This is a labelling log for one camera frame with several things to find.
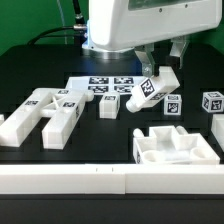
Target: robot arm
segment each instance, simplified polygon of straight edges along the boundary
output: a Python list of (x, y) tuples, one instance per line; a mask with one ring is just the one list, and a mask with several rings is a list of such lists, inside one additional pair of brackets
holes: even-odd
[(217, 27), (221, 16), (222, 0), (89, 0), (89, 48), (115, 52), (137, 47), (143, 75), (150, 76), (153, 43), (173, 38), (170, 56), (179, 57), (181, 66), (185, 36)]

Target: green wall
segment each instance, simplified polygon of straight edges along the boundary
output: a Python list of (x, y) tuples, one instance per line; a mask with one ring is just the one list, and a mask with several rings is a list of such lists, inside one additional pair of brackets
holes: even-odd
[[(61, 0), (61, 5), (66, 25), (73, 25), (72, 0)], [(87, 18), (88, 0), (80, 0), (80, 6)], [(57, 0), (0, 0), (0, 55), (14, 45), (26, 44), (45, 30), (60, 26), (62, 22)], [(192, 35), (191, 41), (212, 44), (224, 53), (224, 20), (215, 30)], [(64, 40), (51, 38), (39, 43), (64, 43)]]

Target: white cube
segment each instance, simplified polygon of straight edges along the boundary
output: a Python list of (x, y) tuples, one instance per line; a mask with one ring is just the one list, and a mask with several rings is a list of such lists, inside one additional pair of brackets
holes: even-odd
[(169, 94), (164, 99), (165, 115), (181, 115), (181, 95)]
[(220, 92), (204, 92), (202, 107), (208, 113), (223, 112), (224, 96)]
[(116, 91), (104, 93), (100, 101), (100, 118), (116, 119), (120, 108), (120, 94)]

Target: black tabletop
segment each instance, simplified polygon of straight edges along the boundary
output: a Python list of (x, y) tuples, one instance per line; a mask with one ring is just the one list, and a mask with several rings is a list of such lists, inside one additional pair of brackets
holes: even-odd
[[(154, 56), (165, 63), (167, 44), (156, 45)], [(0, 146), (0, 164), (134, 163), (133, 130), (161, 125), (182, 125), (189, 133), (201, 133), (223, 162), (224, 153), (211, 133), (212, 114), (201, 107), (203, 92), (224, 94), (224, 56), (208, 45), (190, 45), (184, 67), (175, 73), (181, 86), (181, 116), (165, 116), (163, 102), (130, 113), (130, 96), (121, 97), (116, 120), (99, 118), (97, 96), (87, 103), (63, 151), (44, 150), (41, 119), (19, 148)], [(141, 75), (133, 55), (121, 60), (82, 56), (79, 46), (16, 46), (0, 57), (0, 114), (7, 118), (36, 88), (65, 88), (71, 76)], [(223, 223), (223, 196), (195, 195), (33, 195), (1, 196), (0, 217), (5, 223)]]

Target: white container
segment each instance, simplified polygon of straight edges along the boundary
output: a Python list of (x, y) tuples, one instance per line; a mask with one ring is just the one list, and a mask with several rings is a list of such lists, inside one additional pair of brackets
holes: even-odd
[(217, 165), (220, 158), (200, 134), (178, 132), (174, 126), (150, 127), (149, 137), (134, 131), (133, 156), (137, 164)]

